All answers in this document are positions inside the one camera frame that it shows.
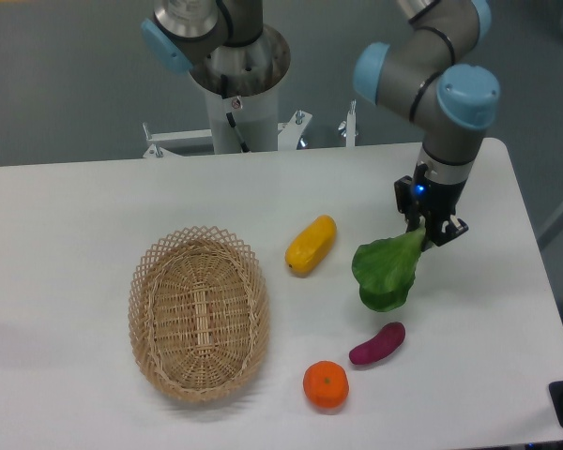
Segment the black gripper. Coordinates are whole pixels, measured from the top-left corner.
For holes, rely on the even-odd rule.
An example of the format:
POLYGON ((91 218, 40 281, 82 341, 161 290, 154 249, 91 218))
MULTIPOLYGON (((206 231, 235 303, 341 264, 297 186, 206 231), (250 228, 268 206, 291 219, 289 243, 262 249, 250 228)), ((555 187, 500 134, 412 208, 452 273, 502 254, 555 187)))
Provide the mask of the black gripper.
POLYGON ((394 183, 398 211, 404 216, 406 231, 415 231, 425 217, 426 248, 442 247, 468 231, 468 225, 456 214, 456 204, 465 181, 443 184, 432 179, 432 168, 419 163, 411 176, 394 183))

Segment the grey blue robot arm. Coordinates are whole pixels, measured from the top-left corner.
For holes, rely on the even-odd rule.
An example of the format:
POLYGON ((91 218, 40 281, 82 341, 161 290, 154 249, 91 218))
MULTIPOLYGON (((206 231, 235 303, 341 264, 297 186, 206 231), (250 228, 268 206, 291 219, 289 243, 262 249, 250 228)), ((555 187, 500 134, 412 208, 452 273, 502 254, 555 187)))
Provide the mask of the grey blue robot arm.
MULTIPOLYGON (((353 71, 355 91, 419 127, 412 175, 394 185, 409 230, 424 246, 465 233, 456 205, 495 120, 497 78, 462 63, 492 21, 484 1, 403 1, 413 33, 399 48, 369 45, 353 71)), ((158 1, 141 25, 148 49, 170 71, 189 74, 205 94, 219 154, 277 151, 278 88, 290 67, 284 37, 263 21, 259 1, 158 1)))

